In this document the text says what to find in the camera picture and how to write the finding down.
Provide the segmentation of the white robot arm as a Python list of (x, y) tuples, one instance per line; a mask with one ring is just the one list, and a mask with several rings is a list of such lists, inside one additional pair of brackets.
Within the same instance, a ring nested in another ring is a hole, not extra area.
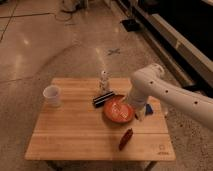
[(135, 71), (131, 77), (131, 90), (126, 102), (140, 110), (153, 96), (190, 116), (213, 131), (213, 98), (197, 94), (167, 83), (162, 79), (165, 71), (157, 63)]

